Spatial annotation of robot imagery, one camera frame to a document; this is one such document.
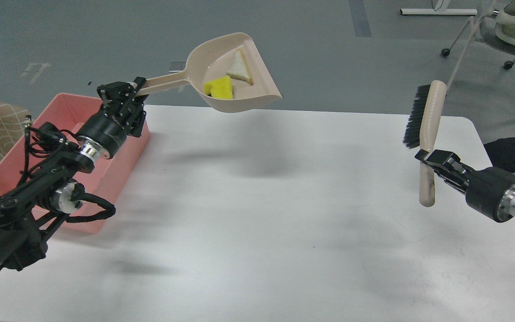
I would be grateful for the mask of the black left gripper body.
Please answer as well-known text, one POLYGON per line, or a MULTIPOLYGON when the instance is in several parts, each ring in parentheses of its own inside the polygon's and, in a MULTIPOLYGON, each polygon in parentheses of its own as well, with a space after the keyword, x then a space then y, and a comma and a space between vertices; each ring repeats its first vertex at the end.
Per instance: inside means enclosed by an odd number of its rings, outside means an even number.
POLYGON ((141 137, 146 120, 143 105, 124 107, 121 111, 108 112, 102 108, 83 124, 76 139, 83 143, 92 141, 102 148, 102 156, 112 159, 128 137, 141 137))

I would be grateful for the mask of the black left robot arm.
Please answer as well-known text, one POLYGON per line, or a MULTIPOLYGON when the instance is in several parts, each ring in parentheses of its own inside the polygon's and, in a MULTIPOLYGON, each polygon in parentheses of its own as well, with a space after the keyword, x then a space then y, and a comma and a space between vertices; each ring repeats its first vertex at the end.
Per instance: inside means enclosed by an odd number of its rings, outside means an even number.
POLYGON ((146 119, 142 92, 147 80, 112 82, 97 88, 97 113, 68 140, 53 123, 26 126, 26 160, 15 188, 0 196, 0 271, 21 271, 45 258, 47 241, 63 223, 106 220, 116 213, 108 200, 85 191, 74 179, 91 173, 100 158, 111 159, 127 137, 140 137, 146 119))

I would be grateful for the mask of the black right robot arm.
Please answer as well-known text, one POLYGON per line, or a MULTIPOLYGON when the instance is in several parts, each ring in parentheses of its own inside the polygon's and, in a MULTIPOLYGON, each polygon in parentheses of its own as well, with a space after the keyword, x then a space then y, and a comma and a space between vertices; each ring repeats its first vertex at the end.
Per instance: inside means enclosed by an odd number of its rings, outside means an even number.
POLYGON ((470 208, 498 223, 515 218, 515 174, 497 167, 475 170, 455 153, 440 149, 421 149, 415 159, 464 194, 470 208))

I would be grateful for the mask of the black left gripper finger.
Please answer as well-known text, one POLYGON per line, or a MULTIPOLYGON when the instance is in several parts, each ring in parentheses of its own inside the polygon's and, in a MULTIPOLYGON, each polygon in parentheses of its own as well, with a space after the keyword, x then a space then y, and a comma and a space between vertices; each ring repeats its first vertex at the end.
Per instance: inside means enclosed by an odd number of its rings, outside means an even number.
POLYGON ((144 100, 146 96, 139 96, 138 91, 146 84, 144 77, 137 77, 131 86, 131 92, 123 105, 123 125, 125 128, 143 128, 146 119, 144 100))
POLYGON ((101 99, 100 114, 108 119, 122 122, 130 112, 128 107, 135 94, 134 82, 111 82, 100 85, 97 94, 101 99))

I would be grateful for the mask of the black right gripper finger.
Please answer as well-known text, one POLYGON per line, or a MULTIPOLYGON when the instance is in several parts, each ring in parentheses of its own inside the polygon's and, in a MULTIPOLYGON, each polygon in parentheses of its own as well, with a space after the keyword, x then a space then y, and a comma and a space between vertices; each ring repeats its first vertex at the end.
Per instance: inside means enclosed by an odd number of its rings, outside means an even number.
POLYGON ((424 149, 421 149, 421 150, 419 150, 419 152, 416 153, 415 159, 419 160, 421 163, 425 163, 425 162, 433 162, 433 163, 440 163, 440 164, 450 163, 450 164, 454 164, 454 165, 456 163, 460 163, 460 165, 465 167, 467 170, 466 176, 468 175, 468 173, 472 173, 475 171, 474 168, 462 163, 462 161, 460 161, 460 157, 458 155, 456 155, 456 153, 451 152, 451 151, 435 149, 431 152, 427 152, 424 149))
POLYGON ((433 163, 425 162, 425 165, 431 167, 438 177, 443 179, 445 183, 459 191, 462 194, 466 194, 469 187, 469 180, 466 177, 467 170, 460 163, 433 163))

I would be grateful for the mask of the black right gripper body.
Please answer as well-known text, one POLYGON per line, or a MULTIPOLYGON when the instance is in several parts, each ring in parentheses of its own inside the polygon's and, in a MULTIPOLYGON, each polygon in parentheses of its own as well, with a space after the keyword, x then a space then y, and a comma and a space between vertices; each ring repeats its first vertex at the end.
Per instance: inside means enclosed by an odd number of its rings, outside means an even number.
POLYGON ((498 223, 515 218, 515 174, 497 167, 460 174, 464 199, 472 209, 498 223))

